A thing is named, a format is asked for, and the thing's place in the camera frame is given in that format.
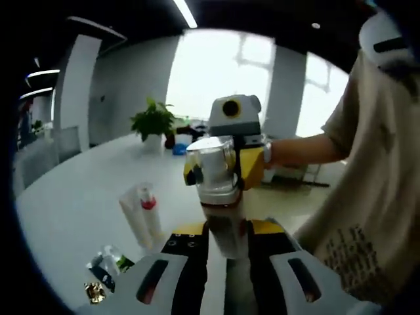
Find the white table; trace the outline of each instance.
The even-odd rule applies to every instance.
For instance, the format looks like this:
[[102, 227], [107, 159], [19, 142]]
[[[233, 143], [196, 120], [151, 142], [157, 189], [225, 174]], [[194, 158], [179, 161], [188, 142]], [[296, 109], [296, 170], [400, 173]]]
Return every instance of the white table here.
[[[45, 279], [71, 309], [87, 303], [85, 265], [102, 245], [116, 245], [134, 261], [142, 256], [118, 204], [132, 185], [154, 185], [168, 234], [181, 224], [204, 221], [195, 187], [184, 183], [184, 161], [171, 152], [143, 154], [140, 137], [129, 135], [65, 161], [22, 192], [17, 211], [29, 248]], [[208, 283], [206, 294], [221, 296], [217, 286], [222, 285], [225, 262], [214, 255], [211, 259], [207, 271], [216, 288], [210, 290]], [[214, 300], [213, 310], [218, 307]]]

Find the person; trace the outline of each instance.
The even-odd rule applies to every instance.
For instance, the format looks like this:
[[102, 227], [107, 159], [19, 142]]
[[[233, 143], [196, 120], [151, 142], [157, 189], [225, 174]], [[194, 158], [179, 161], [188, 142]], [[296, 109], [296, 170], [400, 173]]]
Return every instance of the person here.
[[378, 61], [372, 40], [366, 46], [384, 18], [362, 28], [362, 50], [324, 133], [273, 141], [267, 165], [347, 160], [340, 183], [294, 236], [340, 275], [344, 290], [380, 305], [420, 263], [420, 75], [413, 59]]

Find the ceiling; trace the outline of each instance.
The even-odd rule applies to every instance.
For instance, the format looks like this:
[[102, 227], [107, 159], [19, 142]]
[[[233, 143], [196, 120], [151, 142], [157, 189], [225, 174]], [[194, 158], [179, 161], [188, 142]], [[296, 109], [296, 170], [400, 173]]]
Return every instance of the ceiling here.
[[[278, 45], [312, 51], [349, 71], [358, 50], [358, 32], [372, 13], [357, 0], [186, 0], [199, 28], [226, 28], [276, 38]], [[104, 40], [101, 51], [119, 39], [67, 20], [86, 18], [128, 37], [122, 46], [181, 34], [187, 28], [172, 0], [73, 0], [28, 3], [22, 37], [28, 47], [26, 73], [56, 68], [79, 33]], [[311, 24], [319, 23], [314, 29]], [[38, 57], [40, 68], [33, 61]], [[22, 94], [46, 87], [57, 75], [22, 82]]]

